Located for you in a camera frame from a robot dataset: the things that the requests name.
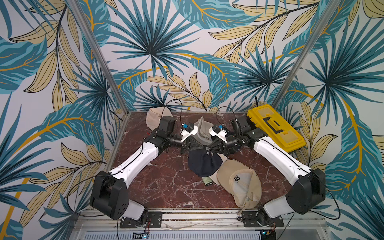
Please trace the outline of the navy black cap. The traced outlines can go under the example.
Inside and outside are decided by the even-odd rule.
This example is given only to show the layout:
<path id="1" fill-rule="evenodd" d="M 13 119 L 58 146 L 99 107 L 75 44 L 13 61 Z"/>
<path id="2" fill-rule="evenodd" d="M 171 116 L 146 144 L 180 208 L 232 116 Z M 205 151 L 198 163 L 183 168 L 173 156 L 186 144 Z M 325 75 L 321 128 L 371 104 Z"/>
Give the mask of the navy black cap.
<path id="1" fill-rule="evenodd" d="M 190 151 L 188 166 L 198 177 L 209 177 L 218 168 L 220 160 L 218 154 L 211 155 L 205 151 Z"/>

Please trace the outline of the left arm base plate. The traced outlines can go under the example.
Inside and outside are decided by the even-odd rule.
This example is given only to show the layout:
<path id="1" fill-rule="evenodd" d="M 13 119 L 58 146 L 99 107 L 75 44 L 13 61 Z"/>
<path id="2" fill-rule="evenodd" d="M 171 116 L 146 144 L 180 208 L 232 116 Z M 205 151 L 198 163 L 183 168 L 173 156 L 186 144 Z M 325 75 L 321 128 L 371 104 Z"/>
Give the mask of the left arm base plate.
<path id="1" fill-rule="evenodd" d="M 163 213 L 162 212 L 144 212 L 138 219 L 122 218 L 120 228 L 122 229 L 143 229 L 144 227 L 150 229 L 159 229 L 162 225 Z"/>

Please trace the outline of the cream Colorado cap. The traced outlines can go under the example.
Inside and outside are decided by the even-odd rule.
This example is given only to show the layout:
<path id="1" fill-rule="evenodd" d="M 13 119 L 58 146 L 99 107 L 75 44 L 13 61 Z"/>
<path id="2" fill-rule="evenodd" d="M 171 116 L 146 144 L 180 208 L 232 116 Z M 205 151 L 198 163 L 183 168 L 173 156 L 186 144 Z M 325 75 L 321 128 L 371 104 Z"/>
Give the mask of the cream Colorado cap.
<path id="1" fill-rule="evenodd" d="M 219 161 L 219 166 L 218 168 L 216 169 L 216 171 L 211 175 L 209 176 L 209 178 L 213 181 L 214 184 L 216 185 L 221 185 L 219 180 L 218 180 L 218 171 L 220 169 L 220 167 L 222 166 L 222 164 L 228 160 L 228 157 L 223 155 L 223 154 L 218 154 L 218 156 L 220 157 L 220 161 Z"/>

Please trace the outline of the tan khaki cap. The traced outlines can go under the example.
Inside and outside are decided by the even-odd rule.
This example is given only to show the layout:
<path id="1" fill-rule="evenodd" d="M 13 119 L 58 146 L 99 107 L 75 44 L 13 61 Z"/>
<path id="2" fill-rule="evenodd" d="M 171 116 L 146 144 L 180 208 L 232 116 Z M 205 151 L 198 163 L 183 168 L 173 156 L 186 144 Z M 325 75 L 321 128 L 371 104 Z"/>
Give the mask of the tan khaki cap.
<path id="1" fill-rule="evenodd" d="M 217 172 L 219 184 L 230 193 L 237 207 L 254 209 L 262 198 L 262 184 L 254 169 L 236 160 L 226 160 Z"/>

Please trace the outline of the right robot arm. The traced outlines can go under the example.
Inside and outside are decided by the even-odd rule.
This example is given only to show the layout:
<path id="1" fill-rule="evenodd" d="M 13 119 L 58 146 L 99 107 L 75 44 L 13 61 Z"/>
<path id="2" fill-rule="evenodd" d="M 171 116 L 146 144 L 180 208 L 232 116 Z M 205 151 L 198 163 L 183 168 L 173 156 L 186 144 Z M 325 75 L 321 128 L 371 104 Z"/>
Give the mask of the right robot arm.
<path id="1" fill-rule="evenodd" d="M 284 151 L 272 139 L 272 134 L 251 125 L 248 117 L 232 120 L 234 134 L 229 134 L 223 126 L 210 128 L 215 137 L 210 149 L 213 152 L 229 155 L 243 147 L 249 147 L 267 159 L 290 183 L 290 191 L 282 197 L 271 200 L 260 207 L 264 218 L 274 219 L 284 214 L 304 215 L 326 198 L 326 177 L 321 170 L 312 170 Z"/>

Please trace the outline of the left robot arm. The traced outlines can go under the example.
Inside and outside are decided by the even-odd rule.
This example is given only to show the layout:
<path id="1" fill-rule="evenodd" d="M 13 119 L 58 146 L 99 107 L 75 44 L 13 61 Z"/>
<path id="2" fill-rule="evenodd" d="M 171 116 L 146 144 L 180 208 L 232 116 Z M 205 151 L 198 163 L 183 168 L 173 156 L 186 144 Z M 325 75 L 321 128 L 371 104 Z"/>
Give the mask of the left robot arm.
<path id="1" fill-rule="evenodd" d="M 129 187 L 135 177 L 151 161 L 169 147 L 179 147 L 186 152 L 199 145 L 194 138 L 199 128 L 194 124 L 182 124 L 179 134 L 174 134 L 176 119 L 165 116 L 143 141 L 141 146 L 122 164 L 109 172 L 99 172 L 94 181 L 90 205 L 112 220 L 131 219 L 143 225 L 148 210 L 142 204 L 129 199 Z"/>

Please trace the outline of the green black cap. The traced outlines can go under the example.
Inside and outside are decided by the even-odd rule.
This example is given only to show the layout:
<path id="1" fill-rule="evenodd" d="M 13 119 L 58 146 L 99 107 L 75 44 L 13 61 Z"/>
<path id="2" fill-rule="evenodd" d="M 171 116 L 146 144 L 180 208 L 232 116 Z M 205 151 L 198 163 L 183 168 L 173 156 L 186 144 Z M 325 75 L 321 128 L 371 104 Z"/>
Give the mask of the green black cap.
<path id="1" fill-rule="evenodd" d="M 202 180 L 205 186 L 210 186 L 214 184 L 213 180 L 210 177 L 203 177 Z"/>

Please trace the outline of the white perforated cap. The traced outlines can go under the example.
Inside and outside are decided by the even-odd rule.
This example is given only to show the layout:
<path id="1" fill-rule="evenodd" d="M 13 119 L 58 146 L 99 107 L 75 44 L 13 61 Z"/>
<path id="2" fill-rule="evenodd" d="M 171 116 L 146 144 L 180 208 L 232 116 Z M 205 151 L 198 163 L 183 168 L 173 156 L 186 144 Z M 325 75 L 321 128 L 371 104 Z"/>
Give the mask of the white perforated cap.
<path id="1" fill-rule="evenodd" d="M 198 132 L 194 135 L 194 138 L 203 145 L 209 145 L 213 142 L 210 134 L 210 129 L 213 124 L 205 121 L 204 117 L 201 117 L 197 122 L 194 123 L 198 127 Z"/>

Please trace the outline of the yellow black toolbox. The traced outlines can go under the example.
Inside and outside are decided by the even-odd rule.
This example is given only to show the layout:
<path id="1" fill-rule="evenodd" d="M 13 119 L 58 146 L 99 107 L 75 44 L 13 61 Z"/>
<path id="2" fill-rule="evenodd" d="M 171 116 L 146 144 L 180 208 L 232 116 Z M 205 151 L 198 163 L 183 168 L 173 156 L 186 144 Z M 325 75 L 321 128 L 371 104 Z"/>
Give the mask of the yellow black toolbox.
<path id="1" fill-rule="evenodd" d="M 250 109 L 247 116 L 287 153 L 306 145 L 305 139 L 270 105 Z"/>

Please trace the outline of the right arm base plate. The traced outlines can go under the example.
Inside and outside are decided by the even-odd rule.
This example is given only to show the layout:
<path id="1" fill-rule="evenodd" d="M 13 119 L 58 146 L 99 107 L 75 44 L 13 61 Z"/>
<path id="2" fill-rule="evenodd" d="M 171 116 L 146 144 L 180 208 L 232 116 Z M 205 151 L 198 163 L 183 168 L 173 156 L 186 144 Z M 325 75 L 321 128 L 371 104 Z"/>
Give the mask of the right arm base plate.
<path id="1" fill-rule="evenodd" d="M 243 222 L 245 228 L 275 228 L 275 227 L 284 227 L 284 222 L 282 217 L 270 218 L 264 212 L 258 211 L 244 211 L 238 217 L 240 222 Z"/>

